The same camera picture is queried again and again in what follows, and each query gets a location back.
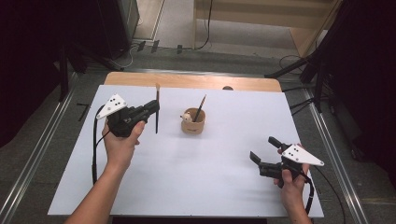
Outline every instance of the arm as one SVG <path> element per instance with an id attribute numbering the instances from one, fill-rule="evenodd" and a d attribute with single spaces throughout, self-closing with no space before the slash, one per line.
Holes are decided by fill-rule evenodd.
<path id="1" fill-rule="evenodd" d="M 105 170 L 65 223 L 107 223 L 121 180 L 131 164 L 134 145 L 139 144 L 137 138 L 143 132 L 144 127 L 144 121 L 137 123 L 128 138 L 118 138 L 113 133 L 106 135 L 107 164 Z M 107 132 L 106 124 L 102 135 Z"/>

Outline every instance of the metal frame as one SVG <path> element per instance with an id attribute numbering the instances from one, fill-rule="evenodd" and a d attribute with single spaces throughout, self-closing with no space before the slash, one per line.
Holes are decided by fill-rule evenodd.
<path id="1" fill-rule="evenodd" d="M 306 99 L 311 99 L 314 97 L 312 91 L 309 90 L 304 90 L 304 96 Z M 361 206 L 361 200 L 347 174 L 347 170 L 338 154 L 337 148 L 334 144 L 334 141 L 332 140 L 332 136 L 330 135 L 322 114 L 319 114 L 315 106 L 312 104 L 310 105 L 310 109 L 315 123 L 318 126 L 318 131 L 323 140 L 327 154 L 329 155 L 332 167 L 334 169 L 335 175 L 337 176 L 338 182 L 340 183 L 341 190 L 344 193 L 346 203 L 349 206 L 349 211 L 353 216 L 353 219 L 356 223 L 369 223 L 368 218 Z"/>
<path id="2" fill-rule="evenodd" d="M 41 134 L 38 142 L 35 145 L 35 148 L 30 155 L 29 160 L 26 162 L 23 170 L 21 171 L 20 176 L 17 181 L 14 183 L 11 191 L 8 193 L 5 203 L 3 204 L 2 209 L 0 210 L 0 220 L 2 224 L 10 223 L 12 217 L 15 214 L 15 211 L 18 208 L 18 205 L 21 202 L 21 199 L 26 192 L 29 184 L 35 175 L 35 171 L 37 170 L 38 165 L 43 159 L 44 154 L 47 151 L 47 148 L 50 144 L 50 140 L 54 135 L 63 115 L 68 107 L 70 100 L 73 96 L 74 89 L 76 86 L 76 82 L 78 81 L 78 76 L 76 73 L 72 75 L 71 78 L 71 90 L 64 98 L 63 102 L 58 103 L 56 106 L 49 122 Z"/>

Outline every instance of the brush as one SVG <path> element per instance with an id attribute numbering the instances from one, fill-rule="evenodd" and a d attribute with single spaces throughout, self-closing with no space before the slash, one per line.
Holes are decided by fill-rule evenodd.
<path id="1" fill-rule="evenodd" d="M 194 118 L 194 120 L 192 122 L 196 122 L 197 121 L 199 113 L 201 113 L 202 105 L 204 104 L 205 98 L 206 98 L 206 95 L 204 96 L 204 99 L 202 99 L 202 102 L 199 105 L 199 108 L 197 110 L 197 114 L 195 115 L 195 118 Z"/>
<path id="2" fill-rule="evenodd" d="M 157 89 L 157 102 L 160 104 L 160 84 L 155 83 L 155 88 Z M 160 111 L 155 113 L 155 133 L 158 133 L 158 119 L 160 116 Z"/>

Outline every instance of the white table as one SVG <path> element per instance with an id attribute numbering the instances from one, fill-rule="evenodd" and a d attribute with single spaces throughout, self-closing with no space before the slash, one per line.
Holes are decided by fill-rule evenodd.
<path id="1" fill-rule="evenodd" d="M 54 196 L 49 215 L 70 215 L 92 187 L 92 127 L 100 107 L 114 93 L 129 106 L 155 99 L 154 87 L 100 86 L 73 153 Z M 202 134 L 181 131 L 179 117 L 197 107 L 206 94 Z M 98 122 L 97 139 L 104 125 Z M 220 91 L 161 88 L 159 133 L 155 116 L 140 136 L 111 215 L 143 217 L 285 217 L 279 188 L 259 176 L 249 158 L 252 150 L 263 161 L 280 156 L 267 140 L 274 136 L 298 143 L 286 97 L 281 92 Z M 98 175 L 106 164 L 101 143 L 97 149 Z M 304 200 L 309 187 L 304 188 Z M 311 217 L 323 217 L 315 194 Z"/>

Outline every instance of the cable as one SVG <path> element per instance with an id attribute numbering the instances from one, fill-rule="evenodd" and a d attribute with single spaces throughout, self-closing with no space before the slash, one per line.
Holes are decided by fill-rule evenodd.
<path id="1" fill-rule="evenodd" d="M 285 59 L 285 58 L 288 58 L 288 57 L 296 57 L 296 58 L 298 58 L 298 59 L 302 59 L 302 57 L 300 57 L 300 56 L 297 56 L 297 55 L 286 55 L 286 56 L 284 56 L 283 58 L 281 58 L 280 60 L 279 60 L 279 67 L 281 68 L 281 69 L 284 69 L 284 67 L 282 66 L 282 61 Z M 301 73 L 292 73 L 292 72 L 289 72 L 290 74 L 292 74 L 292 75 L 300 75 Z"/>
<path id="2" fill-rule="evenodd" d="M 206 39 L 205 43 L 201 47 L 196 48 L 195 50 L 202 49 L 207 44 L 207 41 L 209 40 L 209 37 L 210 37 L 210 18 L 212 16 L 212 6 L 213 6 L 213 0 L 210 0 L 209 18 L 207 19 L 207 39 Z"/>
<path id="3" fill-rule="evenodd" d="M 315 167 L 315 168 L 319 171 L 319 173 L 324 177 L 324 179 L 327 181 L 327 183 L 329 184 L 329 186 L 332 188 L 332 191 L 334 192 L 335 196 L 337 197 L 338 202 L 340 203 L 340 206 L 341 206 L 341 210 L 342 210 L 342 212 L 343 212 L 343 223 L 345 224 L 345 223 L 346 223 L 346 211 L 345 211 L 344 206 L 343 206 L 343 204 L 342 204 L 342 202 L 341 202 L 340 196 L 338 196 L 337 192 L 335 191 L 334 186 L 333 186 L 332 183 L 329 181 L 329 179 L 326 177 L 326 175 L 324 175 L 324 174 L 319 170 L 319 168 L 318 168 L 317 166 L 314 166 L 314 167 Z"/>
<path id="4" fill-rule="evenodd" d="M 312 179 L 309 178 L 304 171 L 298 171 L 296 169 L 294 169 L 291 166 L 286 165 L 286 169 L 291 170 L 296 172 L 299 175 L 302 175 L 305 178 L 305 183 L 309 184 L 309 197 L 308 197 L 308 201 L 306 202 L 306 206 L 305 206 L 305 212 L 307 214 L 309 214 L 309 211 L 311 210 L 311 205 L 312 205 L 312 201 L 314 199 L 314 193 L 315 193 L 315 188 L 314 188 L 314 184 L 312 183 Z"/>
<path id="5" fill-rule="evenodd" d="M 315 86 L 313 86 L 313 87 L 294 87 L 294 88 L 290 88 L 290 89 L 285 89 L 282 92 L 303 90 L 303 89 L 309 89 L 309 88 L 315 88 Z"/>
<path id="6" fill-rule="evenodd" d="M 300 109 L 298 109 L 297 111 L 294 111 L 291 115 L 294 116 L 296 115 L 298 112 L 302 111 L 304 108 L 306 108 L 308 105 L 312 104 L 313 101 L 306 103 L 303 107 L 301 107 Z"/>
<path id="7" fill-rule="evenodd" d="M 137 48 L 137 46 L 138 45 L 134 45 L 134 44 L 131 45 L 131 48 L 129 49 L 129 56 L 131 56 L 131 61 L 127 65 L 123 66 L 123 65 L 120 65 L 120 64 L 118 64 L 118 63 L 116 63 L 114 61 L 111 61 L 111 62 L 114 63 L 116 66 L 119 66 L 121 70 L 123 70 L 124 68 L 129 67 L 134 62 L 134 58 L 132 57 L 132 53 L 131 52 L 132 52 L 133 49 Z"/>
<path id="8" fill-rule="evenodd" d="M 104 105 L 99 107 L 98 111 L 96 112 L 96 116 L 99 114 L 99 112 L 102 110 L 103 107 L 104 107 Z M 97 120 L 96 116 L 93 121 L 93 154 L 92 154 L 92 183 L 93 184 L 95 184 L 98 179 L 97 178 L 97 169 L 96 169 L 96 149 L 97 149 L 99 143 L 102 141 L 102 139 L 104 139 L 106 137 L 106 135 L 108 133 L 110 133 L 110 131 L 108 131 L 99 139 L 99 141 L 96 142 L 96 131 L 97 131 L 97 124 L 98 124 L 98 120 Z"/>

